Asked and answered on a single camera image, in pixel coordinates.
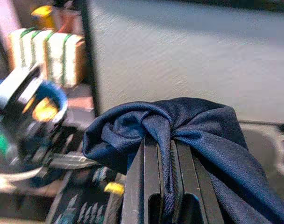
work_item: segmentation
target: blue cloth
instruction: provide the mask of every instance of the blue cloth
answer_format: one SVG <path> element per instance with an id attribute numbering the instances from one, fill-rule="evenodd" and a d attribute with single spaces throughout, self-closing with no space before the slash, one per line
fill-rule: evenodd
<path id="1" fill-rule="evenodd" d="M 109 167 L 126 169 L 128 155 L 137 151 L 146 133 L 161 149 L 165 215 L 174 207 L 169 149 L 170 140 L 177 139 L 192 147 L 210 173 L 226 223 L 284 224 L 284 203 L 249 153 L 232 107 L 198 98 L 123 104 L 90 125 L 83 153 Z"/>

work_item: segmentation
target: textured wall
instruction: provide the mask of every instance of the textured wall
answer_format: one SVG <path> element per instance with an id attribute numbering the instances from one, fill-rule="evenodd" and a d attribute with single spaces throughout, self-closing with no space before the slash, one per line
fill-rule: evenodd
<path id="1" fill-rule="evenodd" d="M 284 121 L 284 14 L 173 1 L 93 0 L 101 111 L 197 97 Z"/>

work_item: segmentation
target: yellow object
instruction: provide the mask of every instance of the yellow object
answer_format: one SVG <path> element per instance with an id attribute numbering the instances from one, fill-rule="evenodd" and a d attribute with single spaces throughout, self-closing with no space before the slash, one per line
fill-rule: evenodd
<path id="1" fill-rule="evenodd" d="M 124 186 L 121 183 L 110 182 L 106 185 L 104 192 L 123 195 Z"/>
<path id="2" fill-rule="evenodd" d="M 54 18 L 52 16 L 52 6 L 41 6 L 37 9 L 35 9 L 31 16 L 35 20 L 36 25 L 42 29 L 42 28 L 52 28 L 56 29 L 56 25 L 54 22 Z"/>
<path id="3" fill-rule="evenodd" d="M 57 113 L 58 109 L 55 103 L 46 97 L 36 105 L 32 117 L 40 122 L 48 122 L 52 120 Z"/>
<path id="4" fill-rule="evenodd" d="M 31 107 L 32 103 L 34 102 L 35 97 L 32 97 L 28 103 L 26 104 L 25 108 L 23 109 L 22 113 L 27 112 L 27 110 L 29 109 L 29 107 Z"/>

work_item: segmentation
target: green part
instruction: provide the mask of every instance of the green part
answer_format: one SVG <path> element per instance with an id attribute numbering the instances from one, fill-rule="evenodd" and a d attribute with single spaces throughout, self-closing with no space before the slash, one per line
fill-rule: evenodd
<path id="1" fill-rule="evenodd" d="M 5 155 L 7 149 L 8 149 L 8 140 L 3 134 L 0 134 L 0 152 Z"/>
<path id="2" fill-rule="evenodd" d="M 48 41 L 50 39 L 51 36 L 53 36 L 54 32 L 50 32 L 49 35 L 47 35 L 47 37 L 45 38 L 45 42 L 46 42 L 46 45 L 47 45 L 47 52 L 46 52 L 46 55 L 47 55 L 47 76 L 48 76 L 48 80 L 51 80 L 51 81 L 54 81 L 53 79 L 53 69 L 51 69 L 51 59 L 50 59 L 50 46 L 48 44 Z"/>
<path id="3" fill-rule="evenodd" d="M 64 41 L 63 41 L 63 61 L 62 61 L 62 76 L 61 76 L 61 83 L 62 86 L 65 85 L 65 73 L 66 73 L 66 42 L 68 38 L 70 38 L 72 34 L 68 34 Z"/>
<path id="4" fill-rule="evenodd" d="M 21 33 L 21 36 L 20 36 L 20 47 L 21 47 L 21 66 L 22 67 L 25 67 L 26 65 L 26 62 L 25 62 L 25 52 L 24 52 L 24 42 L 22 41 L 22 38 L 24 35 L 30 33 L 31 31 L 33 31 L 34 29 L 36 29 L 36 27 L 31 27 L 29 29 L 26 29 L 24 30 L 22 33 Z"/>
<path id="5" fill-rule="evenodd" d="M 37 30 L 35 31 L 32 36 L 31 36 L 31 53 L 32 53 L 32 63 L 31 67 L 35 64 L 36 62 L 36 53 L 35 53 L 35 47 L 34 47 L 34 37 L 37 36 L 42 30 Z"/>

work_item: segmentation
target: green rubber band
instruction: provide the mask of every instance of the green rubber band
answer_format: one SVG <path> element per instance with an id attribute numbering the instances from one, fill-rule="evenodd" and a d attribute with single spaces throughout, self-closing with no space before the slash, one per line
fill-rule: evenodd
<path id="1" fill-rule="evenodd" d="M 34 46 L 34 37 L 37 36 L 42 30 L 35 31 L 31 36 L 31 53 L 32 53 L 32 63 L 31 67 L 36 63 L 36 53 L 35 53 L 35 46 Z"/>
<path id="2" fill-rule="evenodd" d="M 26 66 L 26 60 L 25 60 L 25 51 L 24 51 L 24 43 L 22 41 L 22 38 L 30 33 L 31 31 L 35 30 L 36 27 L 31 27 L 31 28 L 28 28 L 26 30 L 24 30 L 21 35 L 20 35 L 20 48 L 21 48 L 21 66 L 22 67 L 25 67 Z"/>
<path id="3" fill-rule="evenodd" d="M 62 76 L 61 76 L 61 84 L 65 85 L 65 75 L 66 75 L 66 42 L 68 38 L 70 38 L 72 34 L 68 34 L 63 41 L 63 61 L 62 61 Z"/>
<path id="4" fill-rule="evenodd" d="M 47 71 L 47 77 L 48 77 L 48 80 L 51 80 L 51 81 L 54 81 L 54 78 L 53 78 L 53 69 L 51 68 L 51 59 L 50 59 L 50 45 L 48 44 L 48 41 L 50 39 L 50 37 L 54 34 L 55 32 L 50 32 L 49 35 L 47 35 L 47 37 L 44 39 L 44 41 L 46 42 L 46 45 L 47 45 L 47 67 L 48 67 L 48 71 Z"/>

